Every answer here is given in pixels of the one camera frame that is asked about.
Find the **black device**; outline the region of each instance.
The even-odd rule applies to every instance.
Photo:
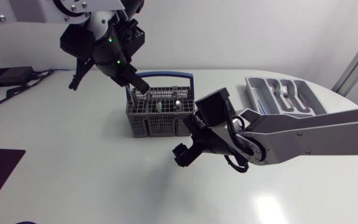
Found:
[[[88,30],[88,22],[70,24],[60,37],[60,48],[77,58],[76,74],[69,88],[76,90],[89,69],[96,65],[105,75],[120,86],[134,85],[141,93],[149,90],[149,85],[136,75],[131,65],[131,57],[144,44],[144,32],[130,19],[140,12],[143,0],[122,1],[126,16],[115,14],[106,24],[104,35],[98,39]]]
[[[33,73],[31,66],[0,68],[0,86],[26,85]]]

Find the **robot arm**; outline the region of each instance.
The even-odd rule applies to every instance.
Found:
[[[300,155],[358,155],[358,110],[307,118],[250,109],[236,113],[228,96],[224,88],[196,102],[198,110],[185,120],[193,145],[173,150],[179,166],[202,152],[233,155],[240,171],[248,162],[264,166]]]
[[[142,93],[149,86],[135,73],[132,55],[143,45],[144,32],[132,16],[144,0],[0,0],[0,24],[66,23],[60,47],[77,58],[69,88],[76,90],[96,65],[120,86],[133,84]]]

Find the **utensil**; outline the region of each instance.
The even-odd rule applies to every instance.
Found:
[[[303,106],[305,106],[305,108],[310,108],[310,106],[307,104],[307,102],[303,99],[303,97],[298,94],[299,100],[301,100]]]
[[[259,100],[258,100],[258,104],[259,104],[260,112],[262,112],[262,114],[266,114],[265,108],[262,106],[262,103]]]
[[[176,109],[177,111],[182,111],[182,109],[183,109],[183,104],[181,103],[181,101],[176,100],[176,102],[175,102],[175,109]]]
[[[287,100],[288,104],[293,107],[293,103],[291,102],[291,100],[288,97],[288,87],[286,85],[283,85],[283,95],[284,98]]]
[[[272,84],[269,84],[268,87],[270,88],[270,91],[272,91],[273,95],[276,94],[276,89]]]

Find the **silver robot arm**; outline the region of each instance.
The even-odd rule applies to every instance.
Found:
[[[202,152],[223,154],[239,172],[248,162],[270,165],[297,156],[358,155],[358,110],[296,118],[234,111],[225,88],[196,102],[198,110],[184,122],[193,145],[174,150],[179,166],[190,165]],[[234,156],[239,166],[228,159]]]

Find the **fork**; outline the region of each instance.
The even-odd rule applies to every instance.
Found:
[[[284,98],[287,100],[288,104],[291,107],[293,107],[293,104],[292,104],[291,100],[288,97],[288,87],[286,85],[283,85],[283,95],[284,95]]]

